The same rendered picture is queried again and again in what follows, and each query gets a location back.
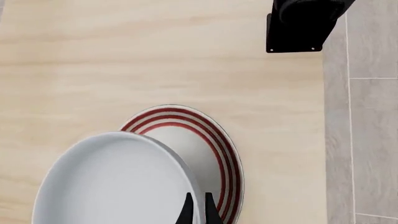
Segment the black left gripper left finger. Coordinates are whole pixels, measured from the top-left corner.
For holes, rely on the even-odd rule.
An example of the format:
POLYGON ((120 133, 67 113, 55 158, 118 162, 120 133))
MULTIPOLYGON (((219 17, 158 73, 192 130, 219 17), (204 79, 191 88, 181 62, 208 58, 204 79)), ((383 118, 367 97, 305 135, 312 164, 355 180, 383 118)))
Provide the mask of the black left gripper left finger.
POLYGON ((193 198, 191 193, 187 193, 185 201, 175 224, 193 224, 193 198))

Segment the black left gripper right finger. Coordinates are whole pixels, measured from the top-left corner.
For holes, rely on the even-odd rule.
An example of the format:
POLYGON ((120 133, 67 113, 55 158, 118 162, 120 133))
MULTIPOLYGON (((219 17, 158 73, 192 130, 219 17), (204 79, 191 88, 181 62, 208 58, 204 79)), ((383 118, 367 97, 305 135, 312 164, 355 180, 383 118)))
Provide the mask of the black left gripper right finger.
POLYGON ((205 193, 205 216, 206 224, 222 224, 222 219, 210 192, 205 193))

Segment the plate with red rings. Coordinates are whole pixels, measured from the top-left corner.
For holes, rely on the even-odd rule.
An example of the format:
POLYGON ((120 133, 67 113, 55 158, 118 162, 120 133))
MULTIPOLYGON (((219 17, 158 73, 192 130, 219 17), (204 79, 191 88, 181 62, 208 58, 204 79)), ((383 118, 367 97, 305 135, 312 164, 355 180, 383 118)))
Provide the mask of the plate with red rings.
POLYGON ((133 115, 121 131, 154 138, 175 151, 202 192, 213 196, 223 224, 237 224, 244 199, 243 166, 227 132, 188 106, 153 106, 133 115))

